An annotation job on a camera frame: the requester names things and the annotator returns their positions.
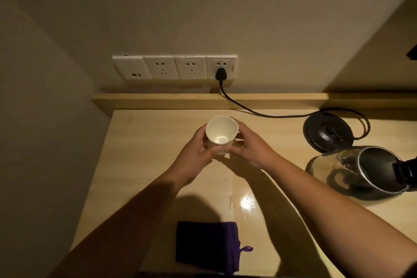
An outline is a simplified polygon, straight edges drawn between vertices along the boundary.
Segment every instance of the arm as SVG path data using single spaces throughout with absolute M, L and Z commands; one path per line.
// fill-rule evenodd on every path
M 265 170 L 289 197 L 329 258 L 353 277 L 401 277 L 417 244 L 390 224 L 278 155 L 238 121 L 244 139 L 230 153 Z
M 199 128 L 169 169 L 77 245 L 49 277 L 131 277 L 180 189 L 211 162 Z

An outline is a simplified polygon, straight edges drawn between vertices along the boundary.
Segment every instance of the wall socket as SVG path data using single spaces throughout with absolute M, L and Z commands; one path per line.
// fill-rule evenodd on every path
M 227 79 L 237 76 L 237 55 L 207 55 L 207 78 L 215 79 L 216 71 L 223 67 L 227 72 Z
M 174 56 L 144 56 L 143 59 L 153 79 L 179 79 Z
M 174 56 L 180 79 L 206 79 L 206 57 L 204 55 Z
M 112 60 L 126 80 L 152 79 L 141 55 L 113 55 Z

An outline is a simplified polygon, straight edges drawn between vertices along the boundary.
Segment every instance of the left hand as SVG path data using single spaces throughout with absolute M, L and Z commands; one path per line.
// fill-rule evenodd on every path
M 211 163 L 213 157 L 222 150 L 218 146 L 206 149 L 203 141 L 205 134 L 206 124 L 199 128 L 191 140 L 185 144 L 167 173 L 187 182 L 193 180 L 204 167 Z

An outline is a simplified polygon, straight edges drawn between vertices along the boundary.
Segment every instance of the black cable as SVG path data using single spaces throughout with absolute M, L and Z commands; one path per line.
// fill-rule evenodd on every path
M 327 111 L 347 111 L 347 112 L 352 112 L 357 114 L 358 116 L 361 116 L 363 118 L 363 120 L 365 120 L 366 124 L 367 124 L 367 128 L 365 130 L 365 132 L 362 134 L 362 136 L 360 137 L 354 137 L 354 140 L 358 140 L 358 139 L 363 139 L 365 136 L 367 136 L 369 134 L 369 132 L 371 131 L 371 124 L 368 120 L 368 118 L 361 112 L 353 110 L 353 109 L 348 109 L 348 108 L 341 108 L 341 107 L 328 107 L 328 108 L 322 108 L 320 110 L 311 112 L 311 113 L 307 113 L 307 114 L 295 114 L 295 115 L 268 115 L 268 114 L 263 114 L 263 113 L 259 113 L 256 111 L 253 111 L 252 109 L 249 109 L 248 107 L 243 106 L 242 104 L 238 103 L 237 101 L 233 100 L 232 98 L 230 98 L 227 93 L 224 91 L 223 89 L 223 80 L 219 79 L 218 80 L 219 84 L 220 84 L 220 90 L 222 91 L 223 95 L 226 97 L 227 100 L 230 100 L 231 102 L 233 102 L 234 104 L 237 104 L 238 106 L 242 107 L 243 109 L 257 115 L 260 117 L 265 117 L 265 118 L 273 118 L 273 119 L 285 119 L 285 118 L 304 118 L 304 117 L 309 117 L 314 113 L 317 112 L 327 112 Z

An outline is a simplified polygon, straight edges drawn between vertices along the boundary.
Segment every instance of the purple bag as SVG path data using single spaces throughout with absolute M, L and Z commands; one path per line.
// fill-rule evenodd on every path
M 236 222 L 198 223 L 180 221 L 177 225 L 175 261 L 226 275 L 239 271 L 240 248 Z

